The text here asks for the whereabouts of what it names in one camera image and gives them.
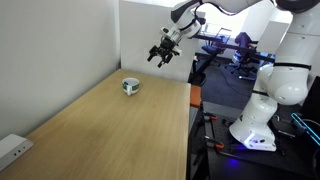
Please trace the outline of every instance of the cable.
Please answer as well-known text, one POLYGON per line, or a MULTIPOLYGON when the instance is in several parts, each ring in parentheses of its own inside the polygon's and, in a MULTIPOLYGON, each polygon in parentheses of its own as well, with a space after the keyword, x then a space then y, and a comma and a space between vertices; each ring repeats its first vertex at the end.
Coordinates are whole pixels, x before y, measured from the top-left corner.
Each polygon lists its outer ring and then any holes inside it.
POLYGON ((312 121, 312 120, 310 120, 310 119, 302 119, 303 121, 306 121, 306 122, 312 122, 312 123, 314 123, 314 124, 316 124, 317 126, 319 126, 320 127, 320 124, 319 123, 317 123, 317 122, 315 122, 315 121, 312 121))
POLYGON ((313 168, 313 173, 316 177, 317 180, 319 180, 319 175, 317 173, 317 154, 320 152, 320 149, 316 150, 314 153, 313 153, 313 156, 312 156, 312 168, 313 168))
POLYGON ((228 85, 229 88, 231 88, 232 90, 234 90, 235 92, 237 92, 238 94, 240 94, 242 96, 250 97, 250 96, 248 96, 246 94, 243 94, 243 93, 239 92, 238 90, 234 89, 233 87, 231 87, 229 82, 227 81, 227 78, 226 78, 225 74, 222 72, 221 68, 218 67, 218 69, 220 70, 221 74, 223 75, 224 81, 226 82, 226 84, 228 85))

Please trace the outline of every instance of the floor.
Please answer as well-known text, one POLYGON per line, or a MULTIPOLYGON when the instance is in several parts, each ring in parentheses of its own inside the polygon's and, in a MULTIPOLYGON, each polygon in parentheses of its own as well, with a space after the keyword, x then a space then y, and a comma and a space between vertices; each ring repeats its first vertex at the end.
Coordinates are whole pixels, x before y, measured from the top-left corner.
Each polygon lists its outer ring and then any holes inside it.
MULTIPOLYGON (((211 63, 207 67, 206 73, 206 82, 202 86, 202 101, 204 102, 205 109, 210 112, 210 109, 217 110, 219 105, 227 106, 234 108, 234 113, 241 112, 249 101, 251 91, 254 86, 254 81, 239 79, 239 74, 231 74, 230 71, 232 67, 226 66, 231 62, 231 60, 217 60, 211 63)), ((278 110, 275 113, 282 119, 290 119, 292 112, 298 112, 300 109, 299 105, 294 106, 278 106, 278 110)), ((190 166, 190 178, 193 177, 194 172, 197 169, 197 165, 192 165, 198 148, 201 146, 201 139, 204 136, 204 129, 200 128, 196 136, 194 136, 197 118, 197 110, 191 109, 190 111, 191 124, 194 124, 193 127, 190 127, 190 137, 191 137, 191 166, 190 166)))

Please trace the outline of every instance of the power outlet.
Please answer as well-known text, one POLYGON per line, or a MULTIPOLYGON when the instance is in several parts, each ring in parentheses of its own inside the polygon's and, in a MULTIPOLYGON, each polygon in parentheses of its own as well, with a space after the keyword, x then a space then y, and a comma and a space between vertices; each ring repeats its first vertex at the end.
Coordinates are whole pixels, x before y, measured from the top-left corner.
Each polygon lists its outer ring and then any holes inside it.
POLYGON ((0 171, 33 146, 33 142, 15 134, 10 134, 0 141, 0 171))

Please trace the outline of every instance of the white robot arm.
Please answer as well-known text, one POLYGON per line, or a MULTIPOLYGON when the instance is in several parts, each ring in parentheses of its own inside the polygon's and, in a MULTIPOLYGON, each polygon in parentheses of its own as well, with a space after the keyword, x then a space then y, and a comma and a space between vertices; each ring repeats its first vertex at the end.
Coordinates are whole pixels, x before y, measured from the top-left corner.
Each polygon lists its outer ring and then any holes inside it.
MULTIPOLYGON (((173 55, 180 55, 176 48, 182 36, 196 35, 201 25, 190 10, 210 3, 222 13, 238 13, 261 0, 188 0, 177 4, 171 19, 175 23, 163 35, 159 47, 150 51, 150 61, 161 56, 158 67, 169 63, 173 55)), ((242 114, 230 126, 231 135, 246 148, 275 151, 275 136, 267 123, 277 110, 277 104, 294 105, 307 96, 307 78, 314 54, 320 47, 320 0, 271 0, 279 9, 293 14, 288 29, 277 52, 274 65, 260 68, 249 102, 242 114)))

